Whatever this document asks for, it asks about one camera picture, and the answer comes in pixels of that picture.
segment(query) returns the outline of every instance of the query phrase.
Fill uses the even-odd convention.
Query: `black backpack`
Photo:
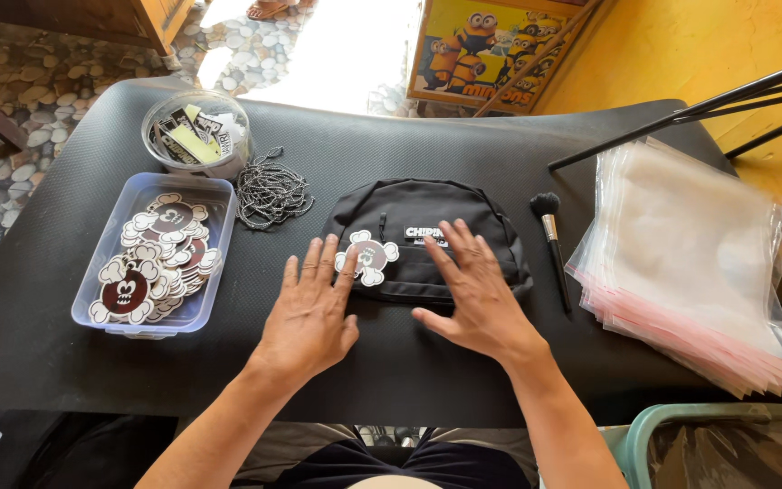
[[[481,189],[464,183],[415,178],[370,183],[340,197],[322,236],[339,236],[338,252],[346,251],[352,233],[361,230],[369,231],[370,239],[383,245],[397,244],[397,260],[388,261],[381,269],[384,281],[367,287],[356,279],[353,291],[385,301],[450,305],[451,292],[424,248],[423,236],[430,234],[443,245],[440,220],[452,222],[458,217],[494,250],[505,282],[523,303],[533,279],[518,234],[500,206]],[[454,259],[451,247],[447,246],[446,252]]]

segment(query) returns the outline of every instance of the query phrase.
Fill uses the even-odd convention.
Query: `wooden cabinet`
[[[170,44],[195,0],[0,0],[0,22],[174,54]]]

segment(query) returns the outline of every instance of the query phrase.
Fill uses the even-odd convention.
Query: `brush bristles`
[[[559,210],[559,197],[553,192],[537,194],[530,199],[530,209],[538,217],[556,214]]]

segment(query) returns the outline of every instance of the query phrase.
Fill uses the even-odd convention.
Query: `black brush handle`
[[[551,261],[554,264],[554,274],[557,276],[560,298],[563,299],[563,310],[567,314],[572,312],[572,302],[569,301],[569,289],[566,287],[566,274],[563,273],[563,258],[559,254],[559,244],[556,239],[548,241],[551,249]]]

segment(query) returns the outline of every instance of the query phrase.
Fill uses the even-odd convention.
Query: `poster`
[[[577,0],[429,0],[407,94],[474,107],[533,58],[581,9]],[[515,84],[492,110],[529,113],[577,35]]]

